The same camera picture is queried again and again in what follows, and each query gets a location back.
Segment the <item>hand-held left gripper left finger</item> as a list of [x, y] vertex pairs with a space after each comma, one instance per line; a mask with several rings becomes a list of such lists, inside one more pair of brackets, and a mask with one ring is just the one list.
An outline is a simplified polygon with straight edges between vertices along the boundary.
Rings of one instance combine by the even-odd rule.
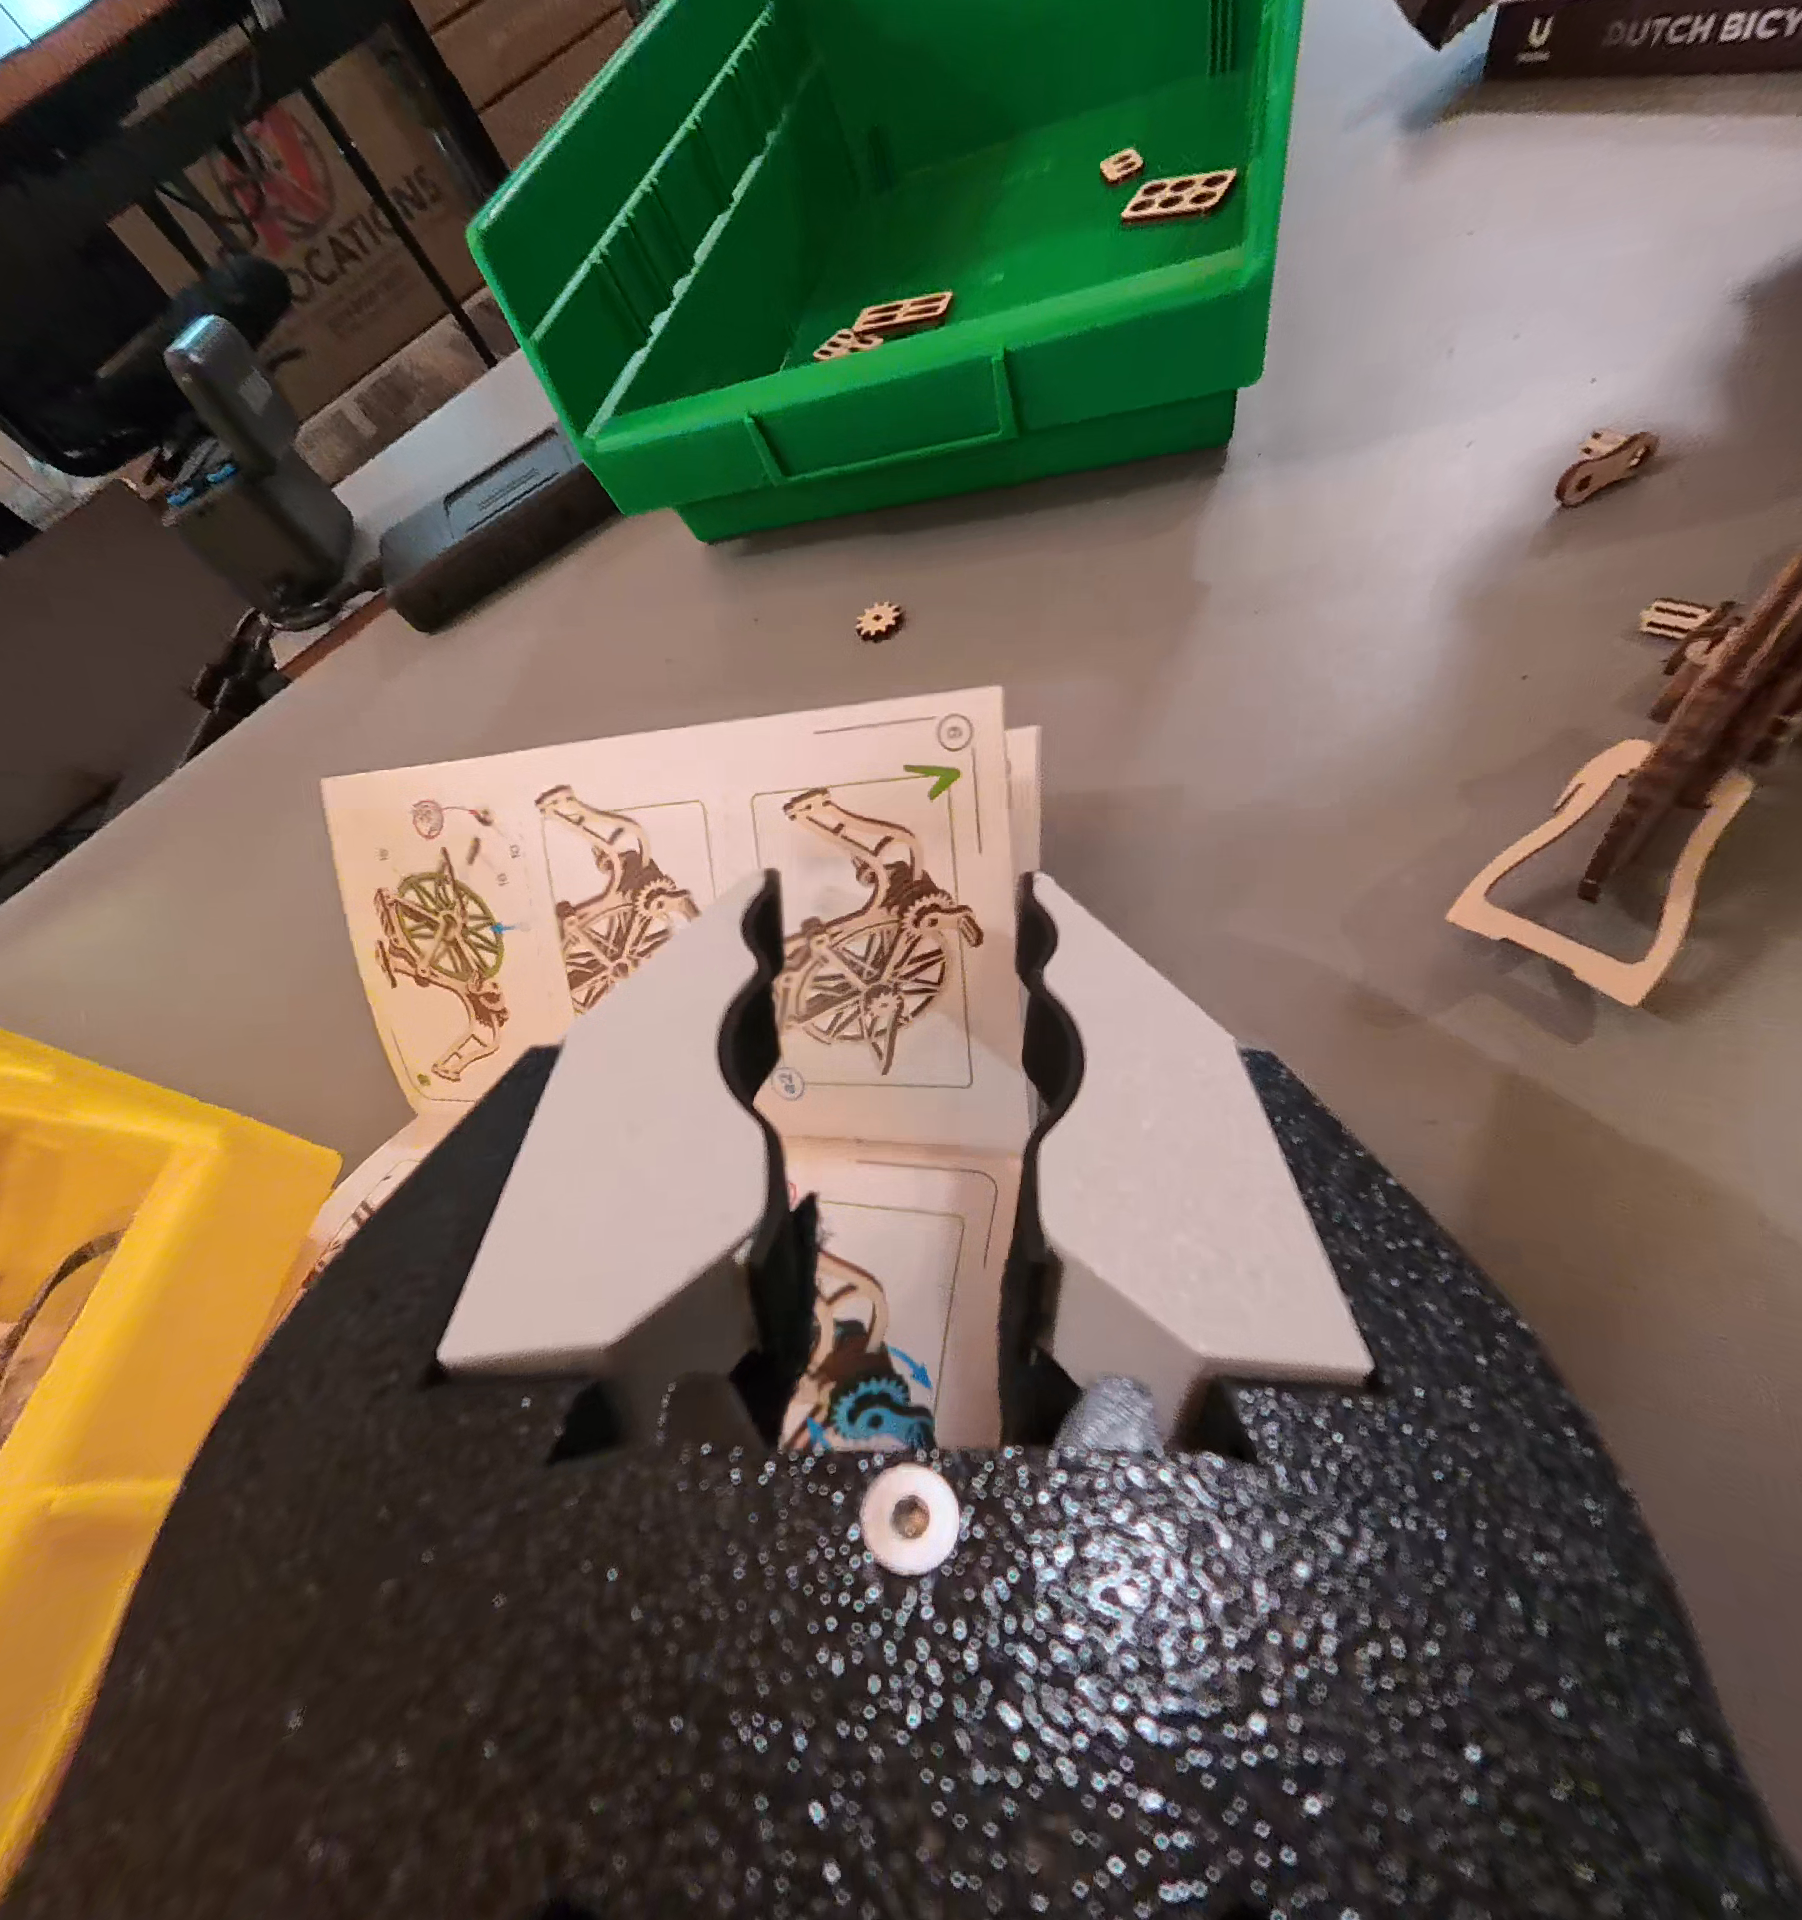
[[686, 1386], [776, 1448], [815, 1338], [818, 1203], [757, 1112], [783, 888], [743, 874], [563, 1039], [435, 1365], [576, 1378], [618, 1437]]

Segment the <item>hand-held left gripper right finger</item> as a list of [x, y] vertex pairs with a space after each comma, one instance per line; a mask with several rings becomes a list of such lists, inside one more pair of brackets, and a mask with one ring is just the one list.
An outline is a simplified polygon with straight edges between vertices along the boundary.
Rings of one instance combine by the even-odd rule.
[[1054, 878], [1016, 885], [1033, 1120], [996, 1318], [1001, 1441], [1102, 1380], [1178, 1445], [1236, 1386], [1364, 1390], [1369, 1354], [1235, 1037]]

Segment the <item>wooden bicycle frame model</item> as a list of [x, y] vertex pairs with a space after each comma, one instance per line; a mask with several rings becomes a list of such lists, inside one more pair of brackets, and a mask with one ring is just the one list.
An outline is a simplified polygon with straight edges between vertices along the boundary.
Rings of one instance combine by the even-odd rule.
[[[1652, 736], [1629, 736], [1584, 763], [1549, 815], [1488, 861], [1443, 922], [1474, 937], [1521, 947], [1595, 994], [1637, 1007], [1682, 951], [1705, 868], [1753, 799], [1760, 777], [1802, 735], [1802, 545], [1744, 610], [1733, 600], [1658, 599], [1641, 634], [1668, 646], [1665, 688], [1650, 711]], [[1658, 920], [1636, 958], [1571, 941], [1496, 906], [1493, 894], [1612, 803], [1612, 815], [1577, 885], [1593, 906], [1668, 823], [1682, 823]]]

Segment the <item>assembly instruction booklet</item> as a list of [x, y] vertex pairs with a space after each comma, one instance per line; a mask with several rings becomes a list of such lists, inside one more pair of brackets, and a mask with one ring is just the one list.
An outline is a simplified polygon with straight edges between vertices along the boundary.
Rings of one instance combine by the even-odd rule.
[[1033, 1092], [1016, 882], [1040, 731], [999, 688], [734, 718], [320, 786], [410, 1134], [613, 1009], [741, 882], [784, 956], [757, 1112], [818, 1200], [792, 1451], [994, 1448], [999, 1311]]

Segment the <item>yellow plastic bin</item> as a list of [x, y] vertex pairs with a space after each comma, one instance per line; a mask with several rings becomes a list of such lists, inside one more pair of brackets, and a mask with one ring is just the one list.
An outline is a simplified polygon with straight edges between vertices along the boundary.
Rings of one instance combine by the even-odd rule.
[[0, 1892], [337, 1154], [0, 1030], [0, 1321], [127, 1226], [0, 1451]]

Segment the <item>black plastic case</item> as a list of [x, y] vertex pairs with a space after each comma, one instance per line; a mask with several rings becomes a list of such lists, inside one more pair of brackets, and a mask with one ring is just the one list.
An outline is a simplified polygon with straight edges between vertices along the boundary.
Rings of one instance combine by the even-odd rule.
[[410, 628], [441, 634], [618, 517], [550, 424], [395, 520], [380, 541], [381, 590]]

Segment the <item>grey handheld device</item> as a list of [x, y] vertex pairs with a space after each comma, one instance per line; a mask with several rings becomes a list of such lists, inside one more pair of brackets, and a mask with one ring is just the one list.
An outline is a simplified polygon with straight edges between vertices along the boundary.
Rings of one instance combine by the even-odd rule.
[[355, 520], [298, 453], [285, 396], [215, 315], [184, 326], [164, 365], [204, 428], [168, 485], [164, 526], [265, 619], [318, 619], [349, 585]]

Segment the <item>green plastic bin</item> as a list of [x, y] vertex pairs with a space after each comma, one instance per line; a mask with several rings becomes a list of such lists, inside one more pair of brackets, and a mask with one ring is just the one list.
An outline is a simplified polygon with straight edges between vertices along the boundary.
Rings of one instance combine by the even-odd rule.
[[[1289, 3], [653, 6], [467, 241], [613, 504], [704, 545], [1223, 445], [1301, 31]], [[1120, 225], [1141, 180], [1231, 166], [1212, 218]], [[947, 324], [813, 361], [935, 292]]]

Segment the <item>brown cardboard box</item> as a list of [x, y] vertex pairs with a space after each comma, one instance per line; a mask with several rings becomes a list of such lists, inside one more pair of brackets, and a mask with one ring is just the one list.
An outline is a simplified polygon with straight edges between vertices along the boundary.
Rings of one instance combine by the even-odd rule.
[[474, 211], [441, 103], [381, 29], [110, 227], [164, 294], [238, 254], [285, 276], [265, 361], [296, 445], [339, 484], [508, 355], [463, 246]]

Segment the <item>six-hole wooden plate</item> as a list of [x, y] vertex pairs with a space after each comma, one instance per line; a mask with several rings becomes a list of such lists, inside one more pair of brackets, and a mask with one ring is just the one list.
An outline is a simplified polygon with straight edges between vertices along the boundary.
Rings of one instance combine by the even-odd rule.
[[1218, 214], [1241, 179], [1240, 168], [1212, 168], [1141, 180], [1120, 211], [1123, 227], [1158, 227]]

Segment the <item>black metal stand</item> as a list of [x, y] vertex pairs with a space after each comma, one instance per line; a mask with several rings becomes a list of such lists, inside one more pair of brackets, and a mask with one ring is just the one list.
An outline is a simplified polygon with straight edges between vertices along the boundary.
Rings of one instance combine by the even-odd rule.
[[62, 406], [116, 352], [102, 343], [102, 324], [137, 330], [164, 303], [134, 254], [114, 268], [99, 241], [113, 238], [113, 218], [155, 199], [293, 93], [314, 108], [346, 168], [386, 206], [414, 266], [484, 352], [318, 92], [325, 69], [376, 35], [407, 65], [475, 204], [484, 204], [504, 185], [505, 161], [414, 6], [85, 6], [0, 62], [0, 429], [30, 457], [79, 478], [136, 457], [86, 402], [73, 413]]

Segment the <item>dark puzzle box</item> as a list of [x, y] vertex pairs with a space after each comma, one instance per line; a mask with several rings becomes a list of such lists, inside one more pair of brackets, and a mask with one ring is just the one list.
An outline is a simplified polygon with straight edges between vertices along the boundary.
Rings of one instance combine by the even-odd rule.
[[1427, 47], [1489, 22], [1488, 83], [1802, 72], [1802, 3], [1397, 3]]

